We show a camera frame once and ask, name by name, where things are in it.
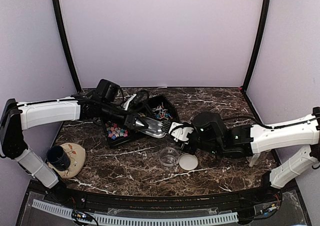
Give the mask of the black three-compartment candy tray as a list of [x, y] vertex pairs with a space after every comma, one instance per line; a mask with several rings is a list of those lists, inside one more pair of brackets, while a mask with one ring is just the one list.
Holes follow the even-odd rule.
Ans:
[[135, 141], [144, 136], [163, 138], [165, 133], [161, 125], [167, 121], [177, 121], [179, 115], [174, 105], [165, 95], [149, 98], [145, 107], [137, 113], [133, 121], [133, 129], [120, 126], [118, 123], [101, 120], [109, 148], [116, 148], [121, 144]]

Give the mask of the metal scoop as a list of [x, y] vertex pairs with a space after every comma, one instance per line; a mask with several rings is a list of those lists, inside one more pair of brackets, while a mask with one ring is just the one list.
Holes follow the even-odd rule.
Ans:
[[172, 121], [158, 121], [152, 118], [143, 117], [136, 121], [139, 131], [153, 138], [161, 139], [168, 133]]

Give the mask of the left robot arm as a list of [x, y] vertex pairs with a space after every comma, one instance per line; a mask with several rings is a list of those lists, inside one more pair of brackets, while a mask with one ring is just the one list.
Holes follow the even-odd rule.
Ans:
[[30, 103], [9, 99], [0, 120], [0, 156], [16, 161], [40, 181], [58, 203], [66, 204], [71, 199], [66, 184], [31, 150], [25, 142], [23, 131], [56, 122], [91, 118], [104, 118], [133, 129], [138, 113], [136, 110], [126, 111], [101, 98], [81, 95]]

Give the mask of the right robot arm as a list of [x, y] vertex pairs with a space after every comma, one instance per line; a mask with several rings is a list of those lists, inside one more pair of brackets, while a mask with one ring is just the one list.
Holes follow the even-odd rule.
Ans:
[[191, 123], [165, 122], [161, 129], [186, 153], [194, 154], [200, 149], [221, 158], [249, 157], [251, 164], [262, 152], [300, 145], [300, 150], [285, 163], [262, 176], [262, 187], [255, 192], [260, 203], [320, 162], [319, 107], [314, 107], [312, 114], [283, 124], [248, 124], [228, 129], [218, 113], [201, 112]]

